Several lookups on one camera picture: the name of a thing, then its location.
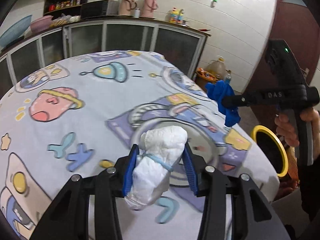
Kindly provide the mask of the person's right forearm black sleeve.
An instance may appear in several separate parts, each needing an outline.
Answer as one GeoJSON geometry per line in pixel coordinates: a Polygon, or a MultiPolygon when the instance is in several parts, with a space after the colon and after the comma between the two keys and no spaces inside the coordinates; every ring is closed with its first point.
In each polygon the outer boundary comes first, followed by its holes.
{"type": "Polygon", "coordinates": [[[319,118],[312,122],[313,164],[299,167],[302,209],[310,223],[297,239],[319,239],[319,118]]]}

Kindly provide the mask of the person's right hand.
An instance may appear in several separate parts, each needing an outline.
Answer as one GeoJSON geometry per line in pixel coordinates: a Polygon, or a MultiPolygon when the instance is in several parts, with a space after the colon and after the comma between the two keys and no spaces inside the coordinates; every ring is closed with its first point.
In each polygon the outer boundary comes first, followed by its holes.
{"type": "MultiPolygon", "coordinates": [[[[313,107],[308,108],[300,114],[300,117],[305,122],[311,122],[313,145],[319,146],[319,113],[313,107]]],[[[279,114],[274,120],[277,125],[276,132],[283,136],[289,146],[297,147],[299,145],[298,135],[295,132],[293,125],[289,121],[286,114],[279,114]]]]}

